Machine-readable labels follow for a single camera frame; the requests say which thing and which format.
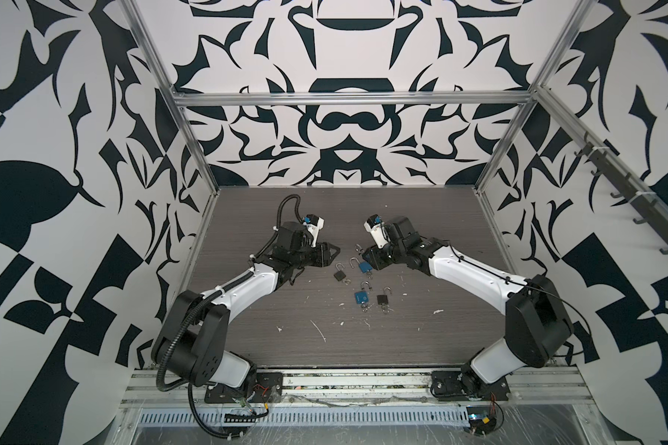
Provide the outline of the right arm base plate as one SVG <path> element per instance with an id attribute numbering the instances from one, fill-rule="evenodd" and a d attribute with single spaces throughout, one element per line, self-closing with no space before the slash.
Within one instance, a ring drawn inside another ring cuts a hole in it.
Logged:
<path id="1" fill-rule="evenodd" d="M 430 375 L 430 393 L 441 402 L 491 402 L 508 400 L 508 382 L 501 378 L 493 384 L 484 383 L 472 371 L 434 371 Z"/>

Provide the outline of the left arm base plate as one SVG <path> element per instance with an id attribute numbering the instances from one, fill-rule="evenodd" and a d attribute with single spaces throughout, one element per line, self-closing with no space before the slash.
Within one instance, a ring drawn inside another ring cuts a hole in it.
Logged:
<path id="1" fill-rule="evenodd" d="M 278 372 L 250 373 L 236 388 L 224 384 L 209 386 L 204 402 L 223 404 L 245 400 L 249 403 L 277 402 L 281 398 L 284 376 Z"/>

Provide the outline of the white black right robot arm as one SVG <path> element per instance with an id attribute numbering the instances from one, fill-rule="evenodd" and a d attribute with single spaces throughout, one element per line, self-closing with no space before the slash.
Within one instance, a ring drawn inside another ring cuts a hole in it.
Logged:
<path id="1" fill-rule="evenodd" d="M 406 265 L 483 300 L 504 316 L 504 336 L 461 369 L 465 393 L 490 387 L 523 368 L 542 368 L 573 335 L 573 322 L 554 284 L 545 276 L 517 276 L 473 259 L 450 241 L 425 237 L 404 216 L 364 222 L 374 245 L 363 258 L 374 269 Z"/>

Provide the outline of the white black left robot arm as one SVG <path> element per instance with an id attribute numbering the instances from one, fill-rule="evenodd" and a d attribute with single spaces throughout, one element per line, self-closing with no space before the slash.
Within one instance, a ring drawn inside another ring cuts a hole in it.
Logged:
<path id="1" fill-rule="evenodd" d="M 254 365 L 226 351 L 229 325 L 261 298 L 293 285 L 305 269 L 333 263 L 341 249 L 318 239 L 324 227 L 313 214 L 302 222 L 284 222 L 244 273 L 201 293 L 179 294 L 151 350 L 158 365 L 157 389 L 223 385 L 249 390 Z"/>

